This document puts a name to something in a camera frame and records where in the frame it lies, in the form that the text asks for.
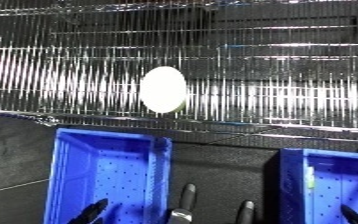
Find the wire grid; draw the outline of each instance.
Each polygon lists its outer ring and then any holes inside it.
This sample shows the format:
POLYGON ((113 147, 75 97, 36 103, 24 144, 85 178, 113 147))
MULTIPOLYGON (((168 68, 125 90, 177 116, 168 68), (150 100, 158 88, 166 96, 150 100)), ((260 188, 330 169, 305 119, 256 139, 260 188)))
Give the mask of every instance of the wire grid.
POLYGON ((0 113, 357 132, 358 0, 0 0, 0 113), (186 77, 178 113, 139 99, 141 78, 158 66, 186 77))

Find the perforated bin bottom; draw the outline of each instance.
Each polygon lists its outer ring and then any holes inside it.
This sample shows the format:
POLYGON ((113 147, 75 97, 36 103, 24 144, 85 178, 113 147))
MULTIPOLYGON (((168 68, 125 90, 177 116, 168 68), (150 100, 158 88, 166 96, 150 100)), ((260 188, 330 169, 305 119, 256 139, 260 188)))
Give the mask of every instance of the perforated bin bottom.
POLYGON ((281 223, 347 224, 340 207, 358 213, 358 153, 284 149, 281 223))
POLYGON ((44 223, 67 223, 104 198, 105 223, 164 223, 170 153, 165 138, 60 129, 44 223))

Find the blue tray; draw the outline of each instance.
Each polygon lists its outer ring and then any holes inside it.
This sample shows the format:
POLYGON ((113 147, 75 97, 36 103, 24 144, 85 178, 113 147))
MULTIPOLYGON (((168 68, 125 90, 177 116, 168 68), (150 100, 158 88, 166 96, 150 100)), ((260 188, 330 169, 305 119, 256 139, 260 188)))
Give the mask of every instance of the blue tray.
POLYGON ((281 151, 281 223, 347 224, 340 206, 358 213, 358 153, 281 151))
POLYGON ((104 198, 105 223, 165 223, 171 149, 167 138, 59 129, 44 223, 66 224, 104 198))

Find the black floor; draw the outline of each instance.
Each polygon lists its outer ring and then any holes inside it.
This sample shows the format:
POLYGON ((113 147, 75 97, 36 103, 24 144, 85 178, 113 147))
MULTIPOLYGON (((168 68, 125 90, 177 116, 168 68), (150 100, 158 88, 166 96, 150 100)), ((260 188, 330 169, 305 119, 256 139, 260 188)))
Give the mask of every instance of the black floor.
MULTIPOLYGON (((55 130, 0 117, 0 224, 42 222, 55 130)), ((146 132, 173 137, 170 208, 177 206, 186 183, 196 184, 197 224, 234 223, 237 209, 245 199, 256 202, 256 223, 278 223, 277 148, 318 147, 315 142, 304 140, 266 142, 251 137, 146 132)), ((354 151, 358 146, 338 147, 354 151)))

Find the ping pong ball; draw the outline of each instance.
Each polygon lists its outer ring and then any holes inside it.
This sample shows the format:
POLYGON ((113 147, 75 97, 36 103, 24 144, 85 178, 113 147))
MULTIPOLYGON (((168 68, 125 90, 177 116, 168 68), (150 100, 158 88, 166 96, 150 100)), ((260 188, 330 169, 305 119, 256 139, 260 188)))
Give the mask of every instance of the ping pong ball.
POLYGON ((144 76, 139 94, 143 104, 156 113, 176 112, 185 105, 186 80, 175 68, 158 67, 144 76))

